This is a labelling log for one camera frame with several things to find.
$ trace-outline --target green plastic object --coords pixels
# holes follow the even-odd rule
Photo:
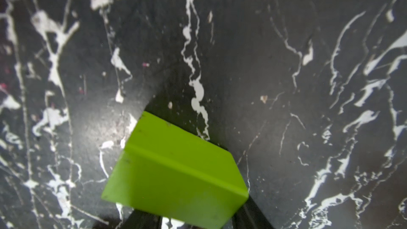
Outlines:
[[[249,194],[232,155],[143,112],[113,169],[102,199],[221,228]]]

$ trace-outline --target lime green block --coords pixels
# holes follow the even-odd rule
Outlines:
[[[221,228],[248,199],[232,155],[143,112],[102,199],[203,228]]]

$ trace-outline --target marble countertop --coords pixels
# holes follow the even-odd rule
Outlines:
[[[0,223],[119,228],[100,195],[147,107],[227,148],[275,228],[405,228],[405,5],[1,0]]]

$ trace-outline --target black marble surface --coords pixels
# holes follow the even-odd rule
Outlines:
[[[120,226],[100,194],[147,105],[275,228],[407,226],[406,0],[0,2],[2,227]]]

